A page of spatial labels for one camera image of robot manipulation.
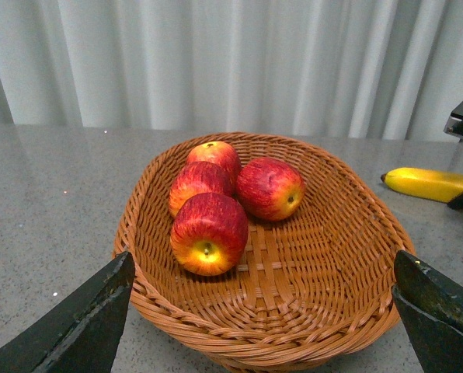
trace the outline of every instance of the granite countertop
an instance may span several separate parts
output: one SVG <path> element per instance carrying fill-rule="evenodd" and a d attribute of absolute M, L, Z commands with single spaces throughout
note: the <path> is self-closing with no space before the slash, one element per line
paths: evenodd
<path fill-rule="evenodd" d="M 203 133 L 0 124 L 0 346 L 111 259 L 124 206 L 144 167 Z M 300 138 L 347 163 L 383 200 L 418 257 L 463 286 L 463 212 L 393 192 L 400 166 L 463 173 L 463 143 Z M 112 372 L 225 372 L 156 329 L 130 305 Z M 422 371 L 400 322 L 316 373 Z"/>

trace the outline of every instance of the curtain fold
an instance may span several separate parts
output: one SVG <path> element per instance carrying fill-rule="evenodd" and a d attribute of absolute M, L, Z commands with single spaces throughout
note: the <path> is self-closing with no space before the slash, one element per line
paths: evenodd
<path fill-rule="evenodd" d="M 463 2 L 0 0 L 0 121 L 456 141 Z"/>

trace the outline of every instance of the yellow banana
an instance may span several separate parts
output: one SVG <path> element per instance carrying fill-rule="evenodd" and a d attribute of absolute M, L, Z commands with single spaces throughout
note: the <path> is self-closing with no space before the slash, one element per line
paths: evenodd
<path fill-rule="evenodd" d="M 433 169 L 393 169 L 382 175 L 381 181 L 396 192 L 444 203 L 463 193 L 462 174 Z"/>

